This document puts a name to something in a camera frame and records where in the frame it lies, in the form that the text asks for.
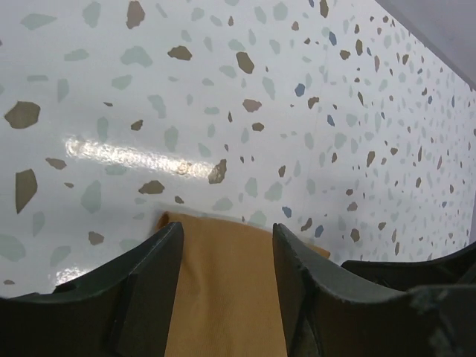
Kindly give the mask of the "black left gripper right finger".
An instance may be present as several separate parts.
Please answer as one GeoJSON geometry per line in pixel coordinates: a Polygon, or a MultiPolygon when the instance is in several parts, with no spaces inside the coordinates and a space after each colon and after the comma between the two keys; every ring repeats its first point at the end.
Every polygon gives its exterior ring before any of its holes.
{"type": "Polygon", "coordinates": [[[399,291],[359,277],[273,227],[289,356],[473,356],[475,283],[399,291]]]}

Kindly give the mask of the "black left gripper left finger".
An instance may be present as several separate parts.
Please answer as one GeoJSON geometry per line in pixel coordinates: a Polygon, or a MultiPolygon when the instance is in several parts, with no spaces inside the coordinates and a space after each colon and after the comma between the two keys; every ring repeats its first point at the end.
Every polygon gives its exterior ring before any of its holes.
{"type": "Polygon", "coordinates": [[[183,246],[172,222],[50,294],[1,299],[1,355],[164,356],[183,246]]]}

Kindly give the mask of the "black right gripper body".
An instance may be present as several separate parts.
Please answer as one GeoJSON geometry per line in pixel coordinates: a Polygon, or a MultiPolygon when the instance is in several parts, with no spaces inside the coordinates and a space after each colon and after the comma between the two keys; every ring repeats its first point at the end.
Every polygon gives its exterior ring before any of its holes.
{"type": "Polygon", "coordinates": [[[399,291],[417,286],[475,283],[475,244],[425,262],[394,263],[348,260],[342,268],[373,283],[399,291]]]}

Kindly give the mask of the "tan tank top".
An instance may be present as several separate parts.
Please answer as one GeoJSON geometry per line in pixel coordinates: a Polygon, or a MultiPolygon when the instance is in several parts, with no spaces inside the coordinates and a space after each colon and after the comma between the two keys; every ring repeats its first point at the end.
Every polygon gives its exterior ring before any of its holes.
{"type": "Polygon", "coordinates": [[[166,356],[285,356],[272,234],[222,219],[164,213],[184,247],[166,356]]]}

